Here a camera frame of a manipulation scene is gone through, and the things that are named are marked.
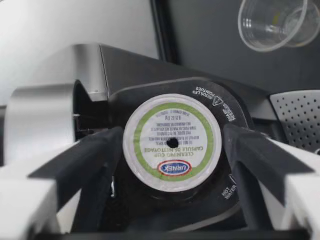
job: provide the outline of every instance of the stainless steel panel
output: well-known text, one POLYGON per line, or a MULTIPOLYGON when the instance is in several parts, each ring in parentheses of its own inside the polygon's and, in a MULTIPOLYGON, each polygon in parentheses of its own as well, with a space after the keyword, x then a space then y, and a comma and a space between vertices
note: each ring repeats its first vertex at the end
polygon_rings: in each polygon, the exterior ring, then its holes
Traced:
POLYGON ((4 123, 5 165, 75 142, 75 84, 24 87, 13 93, 4 123))
POLYGON ((80 80, 93 101, 108 98, 105 68, 98 44, 74 45, 46 59, 31 78, 33 85, 80 80))

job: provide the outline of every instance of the white plastic part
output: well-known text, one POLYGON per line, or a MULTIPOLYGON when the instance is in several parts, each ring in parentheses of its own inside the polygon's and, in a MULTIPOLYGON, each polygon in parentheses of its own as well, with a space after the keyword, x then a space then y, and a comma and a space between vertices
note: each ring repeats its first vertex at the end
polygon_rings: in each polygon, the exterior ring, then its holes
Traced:
POLYGON ((147 186, 183 192, 202 184, 216 169, 222 150, 219 124, 199 101, 166 94, 142 104, 123 137, 125 159, 147 186), (177 139, 178 147, 167 145, 177 139))

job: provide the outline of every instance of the black wall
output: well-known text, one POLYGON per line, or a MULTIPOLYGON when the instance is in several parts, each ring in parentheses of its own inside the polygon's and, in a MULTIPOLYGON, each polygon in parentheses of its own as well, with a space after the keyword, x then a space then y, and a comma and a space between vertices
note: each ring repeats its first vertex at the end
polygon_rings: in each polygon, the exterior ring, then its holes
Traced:
POLYGON ((241 0, 167 2, 181 65, 271 93, 320 89, 320 37, 306 47, 259 53, 240 38, 241 0))

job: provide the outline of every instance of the silver metal surface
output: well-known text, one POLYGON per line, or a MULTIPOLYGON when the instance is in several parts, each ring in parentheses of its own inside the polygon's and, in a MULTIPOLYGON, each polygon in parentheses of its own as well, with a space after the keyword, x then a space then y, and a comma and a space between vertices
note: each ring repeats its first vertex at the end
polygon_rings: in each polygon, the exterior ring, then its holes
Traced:
POLYGON ((4 163, 27 160, 75 142, 73 84, 17 89, 4 123, 4 163))
MULTIPOLYGON (((148 0, 5 0, 0 3, 0 33, 0 105, 34 81, 72 84, 76 78, 55 79, 58 73, 49 68, 38 79, 33 77, 38 66, 68 46, 99 43, 158 58, 148 0)), ((91 61, 91 54, 84 54, 91 61)), ((72 55, 56 63, 62 76, 72 60, 77 61, 72 55)), ((88 93, 100 92, 97 79, 79 80, 88 93)))
POLYGON ((99 44, 74 45, 59 51, 43 61, 31 79, 33 85, 66 84, 80 80, 94 102, 108 99, 99 44))
POLYGON ((270 97, 291 146, 320 149, 320 90, 293 91, 270 97))

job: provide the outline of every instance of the white label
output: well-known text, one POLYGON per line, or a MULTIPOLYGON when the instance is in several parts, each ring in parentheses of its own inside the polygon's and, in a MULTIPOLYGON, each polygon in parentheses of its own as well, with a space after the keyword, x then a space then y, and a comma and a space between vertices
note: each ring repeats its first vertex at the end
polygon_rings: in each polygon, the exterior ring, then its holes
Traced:
POLYGON ((144 125, 140 146, 151 168, 165 161, 183 160, 197 167, 207 151, 208 140, 201 121, 181 109, 166 109, 152 116, 144 125), (168 146, 169 139, 177 139, 178 147, 168 146))

